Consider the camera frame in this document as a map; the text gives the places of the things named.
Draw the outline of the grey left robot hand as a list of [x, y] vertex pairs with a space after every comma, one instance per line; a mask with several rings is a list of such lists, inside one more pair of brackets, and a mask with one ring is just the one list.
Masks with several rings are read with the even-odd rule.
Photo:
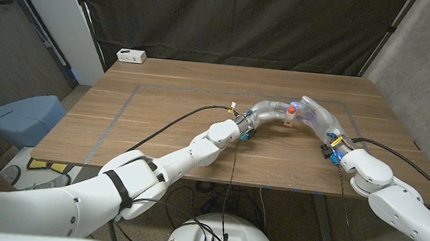
[[235, 122], [240, 133], [247, 132], [269, 121], [284, 121], [290, 107], [289, 103], [263, 100], [252, 106], [244, 115], [237, 117]]

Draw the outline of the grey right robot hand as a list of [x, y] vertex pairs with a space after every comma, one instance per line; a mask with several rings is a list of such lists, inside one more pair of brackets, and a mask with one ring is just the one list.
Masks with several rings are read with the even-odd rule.
[[303, 96], [299, 102], [292, 105], [298, 110], [295, 118], [311, 127], [325, 145], [334, 147], [342, 155], [358, 148], [337, 118], [315, 100]]

